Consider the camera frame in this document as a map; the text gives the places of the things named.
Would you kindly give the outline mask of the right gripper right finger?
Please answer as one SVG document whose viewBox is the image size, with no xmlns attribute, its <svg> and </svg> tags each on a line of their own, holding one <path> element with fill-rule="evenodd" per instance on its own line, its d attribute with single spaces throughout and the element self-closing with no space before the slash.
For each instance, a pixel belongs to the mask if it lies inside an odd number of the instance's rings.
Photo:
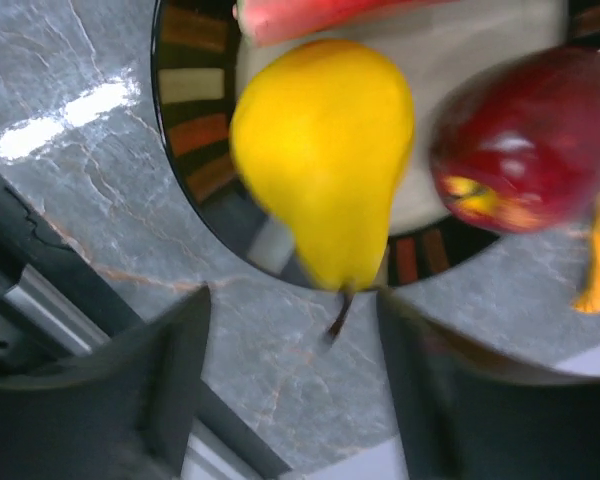
<svg viewBox="0 0 600 480">
<path fill-rule="evenodd" d="M 389 289 L 377 326 L 411 479 L 600 479 L 600 375 L 504 355 Z"/>
</svg>

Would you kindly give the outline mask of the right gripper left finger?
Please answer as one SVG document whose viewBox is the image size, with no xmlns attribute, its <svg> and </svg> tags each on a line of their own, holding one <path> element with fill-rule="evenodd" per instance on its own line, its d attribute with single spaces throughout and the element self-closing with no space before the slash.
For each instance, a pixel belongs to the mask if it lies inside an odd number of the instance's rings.
<svg viewBox="0 0 600 480">
<path fill-rule="evenodd" d="M 0 379 L 0 479 L 176 479 L 211 320 L 202 286 L 92 354 Z"/>
</svg>

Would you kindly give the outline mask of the dark red fake apple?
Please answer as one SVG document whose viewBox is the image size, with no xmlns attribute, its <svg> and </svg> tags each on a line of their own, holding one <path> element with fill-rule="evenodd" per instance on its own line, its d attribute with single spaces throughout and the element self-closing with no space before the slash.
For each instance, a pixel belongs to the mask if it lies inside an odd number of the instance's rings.
<svg viewBox="0 0 600 480">
<path fill-rule="evenodd" d="M 429 163 L 443 205 L 478 228 L 580 215 L 600 192 L 600 50 L 553 47 L 471 77 L 437 113 Z"/>
</svg>

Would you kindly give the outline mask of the yellow fake fruit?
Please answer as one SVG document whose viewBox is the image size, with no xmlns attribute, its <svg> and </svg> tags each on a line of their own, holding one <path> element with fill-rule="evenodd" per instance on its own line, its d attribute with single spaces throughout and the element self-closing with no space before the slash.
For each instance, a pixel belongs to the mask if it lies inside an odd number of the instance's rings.
<svg viewBox="0 0 600 480">
<path fill-rule="evenodd" d="M 415 138 L 409 85 L 386 55 L 342 38 L 242 46 L 238 76 L 229 130 L 236 169 L 290 230 L 312 282 L 341 296 L 324 335 L 332 343 L 385 255 Z"/>
</svg>

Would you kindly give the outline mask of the orange red fake fruit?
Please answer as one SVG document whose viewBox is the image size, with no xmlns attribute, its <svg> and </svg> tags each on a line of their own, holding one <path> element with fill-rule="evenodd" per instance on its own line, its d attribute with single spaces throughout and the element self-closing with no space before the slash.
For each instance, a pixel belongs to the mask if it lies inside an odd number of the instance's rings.
<svg viewBox="0 0 600 480">
<path fill-rule="evenodd" d="M 248 0 L 236 1 L 232 14 L 247 40 L 269 46 L 358 20 L 440 4 L 444 1 Z"/>
</svg>

